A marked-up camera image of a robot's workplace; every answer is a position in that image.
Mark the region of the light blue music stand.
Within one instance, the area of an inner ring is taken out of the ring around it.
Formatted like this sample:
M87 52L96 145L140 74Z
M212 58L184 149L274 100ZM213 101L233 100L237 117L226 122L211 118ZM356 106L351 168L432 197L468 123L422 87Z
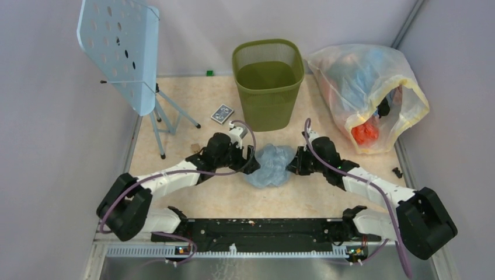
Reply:
M149 116L159 154L165 159L161 133L174 135L159 103L163 98L196 128L201 125L166 95L157 81L160 15L147 1L82 2L77 37L81 50L105 76L101 84L113 85L139 116Z

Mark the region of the large translucent bag of trash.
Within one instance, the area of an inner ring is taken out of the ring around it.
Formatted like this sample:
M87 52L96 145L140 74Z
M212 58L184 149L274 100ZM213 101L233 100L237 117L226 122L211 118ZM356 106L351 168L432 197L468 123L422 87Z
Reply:
M405 55L372 44L333 45L306 58L333 121L359 154L390 151L430 111Z

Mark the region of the blue playing card box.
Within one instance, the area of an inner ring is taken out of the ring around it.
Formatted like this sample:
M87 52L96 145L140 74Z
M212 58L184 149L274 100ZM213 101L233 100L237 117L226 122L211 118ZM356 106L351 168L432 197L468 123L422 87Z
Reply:
M211 115L211 119L214 122L223 125L233 113L234 109L225 104L221 104L219 108Z

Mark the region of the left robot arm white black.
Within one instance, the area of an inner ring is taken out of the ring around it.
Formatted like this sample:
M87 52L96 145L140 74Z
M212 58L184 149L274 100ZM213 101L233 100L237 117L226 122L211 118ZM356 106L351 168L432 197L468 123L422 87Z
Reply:
M229 176L253 173L259 169L255 151L255 144L244 147L241 137L217 132L198 153L172 167L144 176L119 175L97 207L100 232L112 233L122 242L141 232L164 232L173 241L184 239L187 225L179 212L152 209L154 201L220 176L221 168L229 168Z

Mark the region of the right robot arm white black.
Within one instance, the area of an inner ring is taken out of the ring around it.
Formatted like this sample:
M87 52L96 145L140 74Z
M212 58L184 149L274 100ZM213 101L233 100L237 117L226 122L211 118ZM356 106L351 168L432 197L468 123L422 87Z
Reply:
M457 226L438 194L424 187L414 190L386 181L359 164L340 157L326 136L299 146L287 170L308 176L320 173L326 181L344 191L358 194L384 207L381 213L357 206L343 214L342 232L349 240L375 235L397 242L421 260L429 259L458 235Z

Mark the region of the small black part on floor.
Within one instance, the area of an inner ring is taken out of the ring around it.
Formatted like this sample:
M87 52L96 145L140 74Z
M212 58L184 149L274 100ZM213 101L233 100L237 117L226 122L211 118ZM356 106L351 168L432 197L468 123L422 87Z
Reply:
M395 167L392 169L392 172L396 175L397 178L401 179L403 177L403 173L401 172L400 168Z

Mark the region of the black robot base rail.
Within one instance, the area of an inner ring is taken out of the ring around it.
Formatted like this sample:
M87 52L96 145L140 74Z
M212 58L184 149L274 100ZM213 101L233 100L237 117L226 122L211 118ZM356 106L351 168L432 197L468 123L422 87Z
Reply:
M362 234L341 219L187 219L174 235L185 237L199 252L243 253L327 252L345 242L362 241Z

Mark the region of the green mesh trash bin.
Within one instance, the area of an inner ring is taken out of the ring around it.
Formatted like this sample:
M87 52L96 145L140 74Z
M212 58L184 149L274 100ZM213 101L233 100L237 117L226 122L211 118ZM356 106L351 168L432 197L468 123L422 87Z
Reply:
M298 47L280 38L243 43L232 53L232 70L244 120L251 129L285 128L305 76Z

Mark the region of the white toothed rack strip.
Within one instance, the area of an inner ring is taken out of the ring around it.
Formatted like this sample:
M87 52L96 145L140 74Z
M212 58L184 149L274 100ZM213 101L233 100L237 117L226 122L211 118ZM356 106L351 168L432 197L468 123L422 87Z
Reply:
M110 245L106 251L107 257L136 257L136 258L179 258L188 255L179 254L179 247L174 245ZM331 251L310 252L241 252L233 244L227 251L197 252L196 258L347 258L347 247L338 246Z

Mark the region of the wooden letter tile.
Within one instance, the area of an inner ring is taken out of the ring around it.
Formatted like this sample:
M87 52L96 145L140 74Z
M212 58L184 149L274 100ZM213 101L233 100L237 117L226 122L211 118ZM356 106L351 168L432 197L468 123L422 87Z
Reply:
M190 145L190 148L193 153L198 153L201 151L201 146L198 143Z

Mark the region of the blue plastic trash bag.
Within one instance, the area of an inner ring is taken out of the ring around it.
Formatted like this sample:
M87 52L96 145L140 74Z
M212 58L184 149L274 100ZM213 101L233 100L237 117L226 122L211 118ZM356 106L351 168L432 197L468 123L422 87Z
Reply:
M290 146L267 144L255 153L260 168L251 174L245 174L244 178L259 189L280 187L290 178L287 166L294 157L295 150Z

